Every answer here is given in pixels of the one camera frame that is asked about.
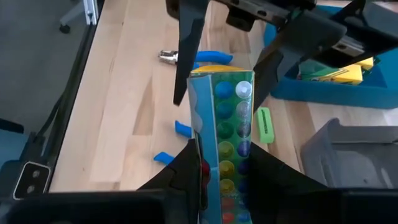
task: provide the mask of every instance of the blue bin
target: blue bin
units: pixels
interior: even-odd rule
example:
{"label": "blue bin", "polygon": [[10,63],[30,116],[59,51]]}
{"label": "blue bin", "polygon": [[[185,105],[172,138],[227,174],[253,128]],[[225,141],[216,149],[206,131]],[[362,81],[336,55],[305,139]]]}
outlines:
{"label": "blue bin", "polygon": [[[341,8],[319,6],[332,13]],[[275,38],[276,28],[267,24],[264,34],[265,46]],[[311,82],[285,76],[271,92],[275,98],[284,100],[311,101],[335,105],[362,106],[392,109],[398,107],[398,49],[378,56],[381,61],[373,67],[359,85],[345,85],[331,82]]]}

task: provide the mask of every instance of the yellow circle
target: yellow circle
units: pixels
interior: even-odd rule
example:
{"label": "yellow circle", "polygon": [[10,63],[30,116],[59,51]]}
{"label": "yellow circle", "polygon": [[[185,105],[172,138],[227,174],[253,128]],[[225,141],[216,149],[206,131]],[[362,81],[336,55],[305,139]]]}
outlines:
{"label": "yellow circle", "polygon": [[232,156],[232,153],[234,152],[234,146],[228,142],[228,141],[223,141],[218,144],[218,155],[222,158],[228,158],[229,156]]}
{"label": "yellow circle", "polygon": [[219,168],[221,177],[230,177],[234,175],[235,166],[231,161],[221,161]]}
{"label": "yellow circle", "polygon": [[220,192],[222,194],[229,194],[235,189],[234,182],[229,179],[220,180]]}

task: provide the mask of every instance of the chair leg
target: chair leg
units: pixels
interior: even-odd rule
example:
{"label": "chair leg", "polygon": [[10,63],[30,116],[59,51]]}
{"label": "chair leg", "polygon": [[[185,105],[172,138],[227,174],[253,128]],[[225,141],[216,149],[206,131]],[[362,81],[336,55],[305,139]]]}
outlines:
{"label": "chair leg", "polygon": [[84,13],[85,7],[83,1],[80,1],[76,6],[74,6],[71,10],[69,10],[64,16],[60,19],[60,31],[64,34],[68,34],[70,32],[70,26],[68,26],[68,22],[79,16],[81,13]]}

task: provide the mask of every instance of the blue circle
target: blue circle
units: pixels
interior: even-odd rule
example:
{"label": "blue circle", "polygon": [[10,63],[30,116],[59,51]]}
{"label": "blue circle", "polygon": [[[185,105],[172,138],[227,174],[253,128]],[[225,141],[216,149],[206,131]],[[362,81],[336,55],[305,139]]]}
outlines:
{"label": "blue circle", "polygon": [[250,213],[249,212],[243,212],[238,214],[238,221],[239,222],[248,222],[250,221]]}
{"label": "blue circle", "polygon": [[241,209],[248,209],[248,197],[243,196],[242,199],[239,200],[238,204]]}
{"label": "blue circle", "polygon": [[241,183],[239,184],[238,191],[241,192],[242,194],[245,194],[248,192],[248,182],[245,179],[241,180]]}
{"label": "blue circle", "polygon": [[234,87],[230,82],[222,81],[216,85],[215,95],[217,98],[225,100],[232,96]]}
{"label": "blue circle", "polygon": [[229,103],[222,102],[217,105],[216,114],[217,114],[217,117],[219,117],[221,119],[230,118],[232,116],[233,112],[234,112],[234,108]]}
{"label": "blue circle", "polygon": [[238,154],[242,157],[247,157],[250,153],[250,144],[251,142],[248,140],[244,140],[238,146]]}
{"label": "blue circle", "polygon": [[244,159],[239,165],[238,165],[238,173],[241,175],[247,175],[249,172],[249,160]]}

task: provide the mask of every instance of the red circle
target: red circle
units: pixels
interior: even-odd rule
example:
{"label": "red circle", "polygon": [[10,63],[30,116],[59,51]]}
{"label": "red circle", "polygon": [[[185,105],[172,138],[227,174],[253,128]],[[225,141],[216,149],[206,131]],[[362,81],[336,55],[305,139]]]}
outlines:
{"label": "red circle", "polygon": [[234,200],[232,198],[221,198],[221,208],[223,210],[231,210],[234,208]]}
{"label": "red circle", "polygon": [[234,220],[234,214],[231,212],[224,212],[223,213],[223,223],[230,223]]}

